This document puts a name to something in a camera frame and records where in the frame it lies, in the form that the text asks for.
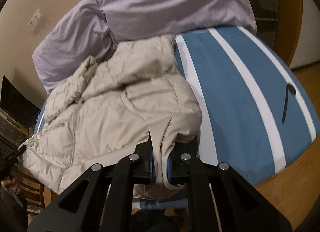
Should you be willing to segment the beige puffer jacket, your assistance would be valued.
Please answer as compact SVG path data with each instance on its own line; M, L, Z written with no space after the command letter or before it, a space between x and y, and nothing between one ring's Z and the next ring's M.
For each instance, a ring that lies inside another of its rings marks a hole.
M60 194L93 164L116 164L150 140L155 182L136 184L133 195L164 200L178 193L168 157L176 142L199 134L202 112L177 69L174 45L173 35L162 35L121 42L105 62L89 56L49 95L43 129L25 141L23 166Z

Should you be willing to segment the wooden chair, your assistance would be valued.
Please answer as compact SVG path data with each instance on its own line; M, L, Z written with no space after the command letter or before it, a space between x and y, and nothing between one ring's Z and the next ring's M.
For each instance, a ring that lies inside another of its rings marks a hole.
M22 192L27 201L27 212L37 216L46 206L44 202L44 185L33 176L14 168L13 173L18 178Z

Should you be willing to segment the blue white striped bedsheet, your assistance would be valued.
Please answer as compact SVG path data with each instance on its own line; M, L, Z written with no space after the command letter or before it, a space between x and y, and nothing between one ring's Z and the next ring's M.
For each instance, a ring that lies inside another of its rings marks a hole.
M294 162L319 134L319 118L290 69L243 27L179 34L177 69L202 112L196 155L205 163L229 163L256 185ZM289 94L281 122L285 88Z

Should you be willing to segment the black pen on bed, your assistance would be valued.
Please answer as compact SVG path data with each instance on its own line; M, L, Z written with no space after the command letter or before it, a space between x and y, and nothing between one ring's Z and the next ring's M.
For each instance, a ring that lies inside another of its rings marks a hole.
M283 115L282 115L282 119L281 119L282 123L285 123L285 119L286 119L287 108L288 108L288 103L289 103L289 94L291 94L295 97L296 93L297 93L297 91L296 91L295 87L293 85L291 85L290 83L288 83L285 88L285 102L284 102L284 108L283 108Z

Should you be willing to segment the left lavender pillow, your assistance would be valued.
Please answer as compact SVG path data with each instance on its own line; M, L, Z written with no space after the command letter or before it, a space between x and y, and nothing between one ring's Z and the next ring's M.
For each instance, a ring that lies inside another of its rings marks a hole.
M33 52L37 75L47 94L65 82L88 56L98 62L115 50L97 0L82 0L57 23Z

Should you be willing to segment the lavender pillow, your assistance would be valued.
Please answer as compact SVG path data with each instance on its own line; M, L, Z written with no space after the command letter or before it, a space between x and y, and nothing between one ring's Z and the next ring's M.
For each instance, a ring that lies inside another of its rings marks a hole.
M115 50L97 0L82 0L57 23L33 52L37 75L47 94L65 82L88 56L98 62Z
M180 34L215 26L242 26L256 33L249 0L97 0L118 41Z

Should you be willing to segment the right lavender pillow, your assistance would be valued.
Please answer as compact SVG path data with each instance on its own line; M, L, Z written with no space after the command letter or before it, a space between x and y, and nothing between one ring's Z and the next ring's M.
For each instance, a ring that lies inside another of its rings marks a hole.
M215 26L242 26L256 33L249 0L97 0L118 41L180 34Z

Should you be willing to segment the white wall switch plate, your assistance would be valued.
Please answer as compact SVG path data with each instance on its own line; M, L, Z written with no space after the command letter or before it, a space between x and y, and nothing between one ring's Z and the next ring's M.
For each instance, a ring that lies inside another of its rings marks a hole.
M36 12L33 14L33 16L31 17L31 19L29 20L27 26L33 32L35 28L39 25L39 23L43 20L43 18L44 18L44 14L40 10L40 8L38 8Z

